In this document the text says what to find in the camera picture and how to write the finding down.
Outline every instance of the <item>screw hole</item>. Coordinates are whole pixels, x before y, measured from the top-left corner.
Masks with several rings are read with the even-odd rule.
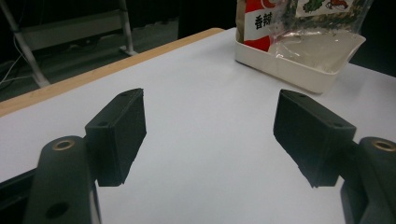
[[[63,141],[57,142],[52,146],[53,150],[61,151],[61,150],[66,150],[72,147],[75,144],[75,142],[71,139],[65,139]]]
[[[376,148],[384,150],[384,151],[396,151],[396,146],[389,144],[387,142],[384,142],[384,141],[374,141],[373,145]]]
[[[61,217],[67,212],[68,209],[68,203],[56,203],[47,210],[46,217],[49,219]]]

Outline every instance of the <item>white tray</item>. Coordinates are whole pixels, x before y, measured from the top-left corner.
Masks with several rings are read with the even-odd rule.
[[[302,50],[302,48],[305,48],[303,51],[312,49],[309,50],[310,52],[308,54],[318,54],[318,57],[315,58],[321,59],[325,63],[326,61],[330,62],[329,64],[320,65],[322,68],[325,66],[325,69],[309,66],[309,63],[312,62],[302,64],[289,60],[287,58],[291,58],[292,56],[288,56],[287,52],[284,52],[285,58],[275,57],[276,45],[271,46],[269,49],[270,52],[272,51],[274,53],[272,54],[235,41],[235,59],[240,63],[256,68],[268,75],[281,78],[308,91],[323,93],[330,88],[339,72],[342,71],[359,46],[365,41],[363,36],[351,33],[341,34],[341,38],[343,37],[343,41],[336,42],[341,44],[334,44],[334,35],[321,35],[319,39],[316,38],[313,41],[307,41],[308,45],[310,45],[309,47],[301,44],[291,45],[296,50]],[[328,50],[330,54],[327,52],[325,55],[320,55],[323,50]]]

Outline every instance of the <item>metal rack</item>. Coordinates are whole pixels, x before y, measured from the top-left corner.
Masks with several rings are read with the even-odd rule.
[[[119,9],[101,14],[21,28],[15,22],[6,0],[0,0],[0,8],[33,70],[33,79],[40,88],[48,86],[50,82],[41,72],[32,50],[122,29],[125,47],[121,47],[121,49],[131,56],[137,54],[132,43],[132,32],[125,0],[119,0],[119,5]]]

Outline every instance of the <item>dark background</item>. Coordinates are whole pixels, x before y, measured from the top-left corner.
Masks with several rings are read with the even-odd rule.
[[[109,0],[8,0],[8,5],[19,20],[25,6],[21,27],[61,21],[78,16],[91,15],[116,9],[118,1]],[[219,27],[235,27],[236,0],[127,0],[132,28],[156,21],[178,17],[178,37],[185,37],[203,30]],[[393,29],[393,1],[374,0],[361,27],[361,35],[367,38],[350,61],[396,77],[396,37]],[[0,63],[17,58],[4,16],[0,16]]]

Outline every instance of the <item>red packaging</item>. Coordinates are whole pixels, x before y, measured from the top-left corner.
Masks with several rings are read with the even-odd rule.
[[[245,10],[244,43],[255,49],[268,51],[271,45],[269,26],[274,21],[278,0],[247,0]]]

